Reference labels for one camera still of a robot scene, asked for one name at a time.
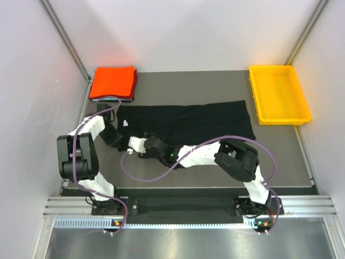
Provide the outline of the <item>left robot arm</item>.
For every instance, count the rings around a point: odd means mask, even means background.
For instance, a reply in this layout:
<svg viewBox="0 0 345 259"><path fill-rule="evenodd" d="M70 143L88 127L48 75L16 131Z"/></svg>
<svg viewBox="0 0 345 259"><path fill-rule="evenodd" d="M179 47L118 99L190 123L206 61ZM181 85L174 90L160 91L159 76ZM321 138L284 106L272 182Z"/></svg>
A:
<svg viewBox="0 0 345 259"><path fill-rule="evenodd" d="M126 206L116 187L100 173L94 144L100 137L109 147L120 146L122 135L113 125L114 120L114 108L100 103L96 112L86 116L74 131L57 138L59 174L90 193L86 202L93 206L95 215L126 215Z"/></svg>

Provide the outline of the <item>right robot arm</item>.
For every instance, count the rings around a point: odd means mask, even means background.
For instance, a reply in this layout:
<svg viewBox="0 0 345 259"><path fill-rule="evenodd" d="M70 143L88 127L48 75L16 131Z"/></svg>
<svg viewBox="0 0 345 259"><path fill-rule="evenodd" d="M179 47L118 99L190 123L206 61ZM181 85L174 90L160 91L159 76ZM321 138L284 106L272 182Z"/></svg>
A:
<svg viewBox="0 0 345 259"><path fill-rule="evenodd" d="M224 136L208 140L197 146L172 146L156 136L149 136L130 143L134 151L143 158L156 159L169 170L185 169L196 166L217 166L231 178L243 183L249 194L249 206L239 208L245 216L257 217L264 213L273 216L271 198L273 192L267 187L262 176L258 151L247 144L251 142L262 148L273 162L273 155L254 140L239 136Z"/></svg>

